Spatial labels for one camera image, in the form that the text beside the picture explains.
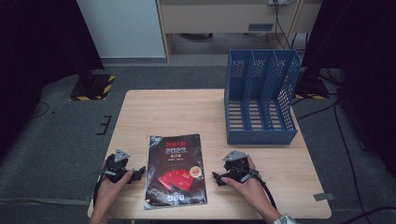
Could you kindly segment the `black curtain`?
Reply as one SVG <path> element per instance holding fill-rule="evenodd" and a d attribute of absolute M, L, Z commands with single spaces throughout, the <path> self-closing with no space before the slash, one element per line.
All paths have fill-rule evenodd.
<path fill-rule="evenodd" d="M 366 148 L 396 178 L 396 0 L 322 0 L 303 66 L 345 72 L 340 93 Z"/>
<path fill-rule="evenodd" d="M 0 0 L 0 159 L 51 82 L 103 64 L 77 0 Z"/>

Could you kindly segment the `grey tape strip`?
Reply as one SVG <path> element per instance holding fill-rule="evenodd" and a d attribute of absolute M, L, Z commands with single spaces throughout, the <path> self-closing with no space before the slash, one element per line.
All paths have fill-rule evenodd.
<path fill-rule="evenodd" d="M 331 201 L 331 200 L 335 199 L 335 197 L 334 197 L 334 195 L 332 193 L 326 193 L 326 192 L 314 194 L 313 197 L 314 197 L 314 199 L 317 202 L 319 202 L 319 201 Z"/>

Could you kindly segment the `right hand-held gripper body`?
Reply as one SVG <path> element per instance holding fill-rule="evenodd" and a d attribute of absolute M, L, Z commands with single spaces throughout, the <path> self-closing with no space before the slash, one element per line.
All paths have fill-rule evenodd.
<path fill-rule="evenodd" d="M 232 150 L 223 160 L 225 161 L 224 168 L 227 171 L 223 177 L 229 177 L 237 182 L 246 182 L 250 178 L 247 153 Z"/>

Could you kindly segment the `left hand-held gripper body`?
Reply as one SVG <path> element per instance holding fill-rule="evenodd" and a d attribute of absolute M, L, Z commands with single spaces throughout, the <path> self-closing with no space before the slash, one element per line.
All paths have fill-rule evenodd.
<path fill-rule="evenodd" d="M 127 173 L 125 169 L 130 155 L 120 149 L 106 158 L 104 175 L 112 182 L 117 183 Z"/>

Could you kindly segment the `black stand with striped base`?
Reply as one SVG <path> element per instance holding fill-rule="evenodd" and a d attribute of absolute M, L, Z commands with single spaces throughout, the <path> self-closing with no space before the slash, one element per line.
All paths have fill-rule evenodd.
<path fill-rule="evenodd" d="M 296 99 L 326 99 L 329 92 L 319 78 L 319 69 L 303 67 L 298 74 L 295 88 Z"/>
<path fill-rule="evenodd" d="M 70 93 L 72 101 L 104 100 L 115 79 L 110 74 L 93 74 L 79 58 L 72 57 L 71 64 L 78 74 L 78 82 Z"/>

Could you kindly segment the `black glossy book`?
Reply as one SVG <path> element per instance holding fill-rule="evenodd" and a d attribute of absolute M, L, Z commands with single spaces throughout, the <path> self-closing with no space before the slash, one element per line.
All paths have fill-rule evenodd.
<path fill-rule="evenodd" d="M 200 135 L 152 135 L 148 140 L 144 209 L 206 203 Z"/>

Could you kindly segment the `blue plastic file rack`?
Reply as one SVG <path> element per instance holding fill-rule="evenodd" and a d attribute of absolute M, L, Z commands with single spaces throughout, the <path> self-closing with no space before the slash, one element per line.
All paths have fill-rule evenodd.
<path fill-rule="evenodd" d="M 230 145 L 288 145 L 297 134 L 291 101 L 301 68 L 294 49 L 232 49 L 224 107 Z"/>

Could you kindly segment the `beige office desk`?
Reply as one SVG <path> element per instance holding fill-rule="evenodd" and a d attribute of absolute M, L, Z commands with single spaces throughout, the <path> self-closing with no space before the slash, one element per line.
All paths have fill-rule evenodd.
<path fill-rule="evenodd" d="M 264 33 L 274 49 L 289 48 L 294 35 L 312 32 L 323 0 L 294 0 L 269 6 L 267 0 L 156 0 L 165 57 L 179 34 Z M 250 32 L 250 23 L 272 23 L 271 32 Z"/>

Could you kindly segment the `white partition panel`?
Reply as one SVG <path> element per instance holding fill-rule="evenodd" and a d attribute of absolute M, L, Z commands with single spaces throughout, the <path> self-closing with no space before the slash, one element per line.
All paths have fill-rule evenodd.
<path fill-rule="evenodd" d="M 101 58 L 164 58 L 156 0 L 77 0 Z"/>

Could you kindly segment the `person's left hand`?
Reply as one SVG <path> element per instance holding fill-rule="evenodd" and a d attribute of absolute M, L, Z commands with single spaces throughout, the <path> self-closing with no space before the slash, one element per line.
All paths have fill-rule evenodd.
<path fill-rule="evenodd" d="M 133 173 L 134 170 L 129 170 L 117 183 L 113 183 L 107 177 L 103 177 L 97 190 L 93 211 L 102 215 L 108 213 Z"/>

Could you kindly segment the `person's right hand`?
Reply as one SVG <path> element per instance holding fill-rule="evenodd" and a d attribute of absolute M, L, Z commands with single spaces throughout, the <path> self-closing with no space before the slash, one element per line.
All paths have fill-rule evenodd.
<path fill-rule="evenodd" d="M 251 177 L 245 183 L 239 183 L 230 177 L 223 177 L 221 180 L 228 186 L 236 189 L 247 201 L 247 203 L 259 213 L 264 212 L 266 209 L 269 209 L 272 206 L 260 181 L 256 178 Z"/>

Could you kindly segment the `grey desk label plate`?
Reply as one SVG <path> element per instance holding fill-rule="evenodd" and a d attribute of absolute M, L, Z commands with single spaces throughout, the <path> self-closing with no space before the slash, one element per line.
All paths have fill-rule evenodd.
<path fill-rule="evenodd" d="M 271 32 L 273 28 L 272 23 L 250 23 L 247 29 L 250 32 Z"/>

